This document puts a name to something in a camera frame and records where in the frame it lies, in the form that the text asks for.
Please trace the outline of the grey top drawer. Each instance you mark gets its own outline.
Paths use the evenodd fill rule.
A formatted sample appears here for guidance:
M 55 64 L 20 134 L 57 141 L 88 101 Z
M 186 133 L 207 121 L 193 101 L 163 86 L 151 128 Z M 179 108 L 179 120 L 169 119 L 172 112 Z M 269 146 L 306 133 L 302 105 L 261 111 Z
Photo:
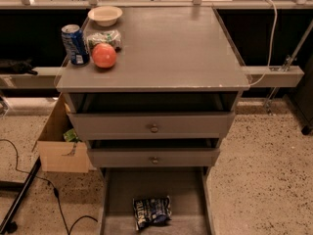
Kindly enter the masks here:
M 69 119 L 84 141 L 223 138 L 237 95 L 201 93 L 67 93 Z

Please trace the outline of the grey drawer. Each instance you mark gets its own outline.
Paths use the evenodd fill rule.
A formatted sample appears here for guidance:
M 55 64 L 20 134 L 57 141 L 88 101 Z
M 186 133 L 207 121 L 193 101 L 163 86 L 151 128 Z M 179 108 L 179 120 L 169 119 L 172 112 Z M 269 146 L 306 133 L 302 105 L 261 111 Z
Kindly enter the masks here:
M 200 167 L 108 168 L 97 235 L 215 235 Z M 168 197 L 171 217 L 163 225 L 138 230 L 135 200 Z
M 101 140 L 87 154 L 95 167 L 209 166 L 219 149 L 202 138 Z
M 237 95 L 201 93 L 67 93 L 69 119 L 84 141 L 223 138 Z

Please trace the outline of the grey drawer cabinet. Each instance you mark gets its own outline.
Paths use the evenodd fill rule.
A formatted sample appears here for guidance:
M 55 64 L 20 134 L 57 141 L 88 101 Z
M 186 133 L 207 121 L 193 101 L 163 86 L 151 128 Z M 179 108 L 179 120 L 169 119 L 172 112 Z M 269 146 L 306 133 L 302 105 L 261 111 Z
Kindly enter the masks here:
M 67 93 L 201 93 L 248 90 L 249 84 L 209 7 L 128 7 L 116 29 L 115 65 L 67 65 L 57 83 Z

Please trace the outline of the grey middle drawer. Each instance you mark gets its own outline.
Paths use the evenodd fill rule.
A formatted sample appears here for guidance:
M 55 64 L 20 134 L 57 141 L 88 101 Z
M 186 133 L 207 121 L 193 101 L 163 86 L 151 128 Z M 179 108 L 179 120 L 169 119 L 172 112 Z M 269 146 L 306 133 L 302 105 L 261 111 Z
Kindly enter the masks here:
M 101 140 L 87 154 L 95 167 L 209 166 L 219 149 L 202 138 Z

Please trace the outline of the grey bottom drawer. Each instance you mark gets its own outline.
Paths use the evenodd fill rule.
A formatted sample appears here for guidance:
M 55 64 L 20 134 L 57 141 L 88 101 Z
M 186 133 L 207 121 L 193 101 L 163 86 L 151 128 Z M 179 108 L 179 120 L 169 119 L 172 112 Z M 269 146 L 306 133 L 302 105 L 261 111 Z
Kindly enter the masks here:
M 200 167 L 108 168 L 97 235 L 215 235 Z M 168 197 L 171 217 L 163 225 L 138 230 L 135 200 Z

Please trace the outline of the blue chip bag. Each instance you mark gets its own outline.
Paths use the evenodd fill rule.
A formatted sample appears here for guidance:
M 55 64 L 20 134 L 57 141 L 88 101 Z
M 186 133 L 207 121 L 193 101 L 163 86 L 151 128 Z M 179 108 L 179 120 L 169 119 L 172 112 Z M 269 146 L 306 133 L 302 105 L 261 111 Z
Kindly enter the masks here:
M 142 230 L 150 225 L 161 225 L 171 219 L 171 199 L 150 198 L 133 200 L 136 229 Z

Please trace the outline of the red apple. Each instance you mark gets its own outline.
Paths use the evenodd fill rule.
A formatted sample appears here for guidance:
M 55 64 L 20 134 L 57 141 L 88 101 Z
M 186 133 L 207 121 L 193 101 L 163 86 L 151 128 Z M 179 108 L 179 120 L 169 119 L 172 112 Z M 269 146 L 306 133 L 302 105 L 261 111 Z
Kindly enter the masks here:
M 99 43 L 92 51 L 94 64 L 102 69 L 109 69 L 116 62 L 116 52 L 110 44 Z

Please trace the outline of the green packet in box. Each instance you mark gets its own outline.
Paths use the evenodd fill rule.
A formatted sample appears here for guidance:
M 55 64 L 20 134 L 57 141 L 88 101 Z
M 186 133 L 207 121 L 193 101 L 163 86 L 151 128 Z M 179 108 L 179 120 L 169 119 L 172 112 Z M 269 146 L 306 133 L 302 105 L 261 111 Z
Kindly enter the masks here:
M 66 142 L 79 142 L 80 141 L 78 135 L 76 134 L 73 128 L 64 133 L 64 139 Z

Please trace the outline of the white bowl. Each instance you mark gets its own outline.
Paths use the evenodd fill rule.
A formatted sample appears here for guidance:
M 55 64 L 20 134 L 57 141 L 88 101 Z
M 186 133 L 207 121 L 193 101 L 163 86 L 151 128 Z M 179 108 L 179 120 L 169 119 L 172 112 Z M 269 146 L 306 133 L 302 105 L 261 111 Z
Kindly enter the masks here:
M 123 12 L 115 6 L 100 6 L 88 12 L 88 18 L 100 26 L 112 26 L 122 16 Z

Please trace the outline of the cardboard box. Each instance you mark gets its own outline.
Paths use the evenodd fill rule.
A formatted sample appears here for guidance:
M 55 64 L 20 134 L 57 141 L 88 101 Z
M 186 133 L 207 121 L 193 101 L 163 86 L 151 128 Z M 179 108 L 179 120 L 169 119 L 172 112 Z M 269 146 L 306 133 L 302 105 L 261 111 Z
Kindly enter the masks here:
M 67 104 L 60 95 L 37 140 L 43 171 L 86 173 L 90 168 L 83 142 L 67 141 L 64 134 L 72 129 Z

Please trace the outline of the blue soda can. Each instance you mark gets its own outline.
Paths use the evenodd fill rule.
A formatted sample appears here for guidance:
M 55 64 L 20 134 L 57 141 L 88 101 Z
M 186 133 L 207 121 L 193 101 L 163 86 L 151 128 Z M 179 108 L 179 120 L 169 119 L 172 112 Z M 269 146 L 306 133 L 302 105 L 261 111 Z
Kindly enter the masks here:
M 83 36 L 83 31 L 77 24 L 67 24 L 62 27 L 62 40 L 67 55 L 74 65 L 85 65 L 89 62 L 89 53 Z

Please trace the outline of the black metal floor bar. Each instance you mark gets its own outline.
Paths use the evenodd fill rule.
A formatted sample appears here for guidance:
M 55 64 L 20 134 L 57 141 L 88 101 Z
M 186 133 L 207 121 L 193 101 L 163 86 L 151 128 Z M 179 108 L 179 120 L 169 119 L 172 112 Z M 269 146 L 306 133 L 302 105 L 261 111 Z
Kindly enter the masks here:
M 12 181 L 0 181 L 1 192 L 13 192 L 16 194 L 13 203 L 7 211 L 5 217 L 0 224 L 0 235 L 6 233 L 15 232 L 18 226 L 13 221 L 15 214 L 17 213 L 25 194 L 31 186 L 39 168 L 41 167 L 40 159 L 37 159 L 30 172 L 27 173 L 27 177 L 24 182 L 12 182 Z

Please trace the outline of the black object on rail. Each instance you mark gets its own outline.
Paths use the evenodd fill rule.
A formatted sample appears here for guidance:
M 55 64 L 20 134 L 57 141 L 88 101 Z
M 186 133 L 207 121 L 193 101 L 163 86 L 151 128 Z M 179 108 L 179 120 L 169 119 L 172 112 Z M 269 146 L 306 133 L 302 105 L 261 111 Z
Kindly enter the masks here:
M 31 60 L 0 60 L 0 73 L 1 74 L 32 74 L 38 75 L 34 70 Z

